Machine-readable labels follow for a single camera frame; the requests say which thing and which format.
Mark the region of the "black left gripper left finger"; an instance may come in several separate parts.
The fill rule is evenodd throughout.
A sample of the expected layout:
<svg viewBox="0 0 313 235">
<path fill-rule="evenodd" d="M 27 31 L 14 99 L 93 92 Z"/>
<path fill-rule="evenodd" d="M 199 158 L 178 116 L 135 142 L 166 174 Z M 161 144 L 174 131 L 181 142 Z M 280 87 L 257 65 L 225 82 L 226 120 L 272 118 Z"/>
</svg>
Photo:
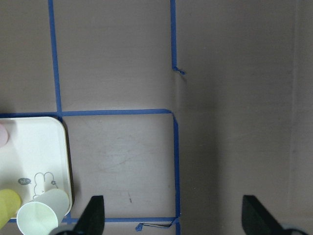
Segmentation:
<svg viewBox="0 0 313 235">
<path fill-rule="evenodd" d="M 73 235 L 101 235 L 105 226 L 105 210 L 103 195 L 92 196 L 77 224 Z"/>
</svg>

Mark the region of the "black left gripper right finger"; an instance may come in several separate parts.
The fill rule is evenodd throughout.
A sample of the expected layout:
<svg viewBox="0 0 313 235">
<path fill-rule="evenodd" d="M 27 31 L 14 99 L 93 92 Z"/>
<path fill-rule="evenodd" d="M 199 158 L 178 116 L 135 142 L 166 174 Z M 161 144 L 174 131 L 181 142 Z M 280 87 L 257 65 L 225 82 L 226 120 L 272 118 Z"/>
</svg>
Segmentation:
<svg viewBox="0 0 313 235">
<path fill-rule="evenodd" d="M 246 235 L 289 234 L 253 195 L 243 196 L 242 228 Z"/>
</svg>

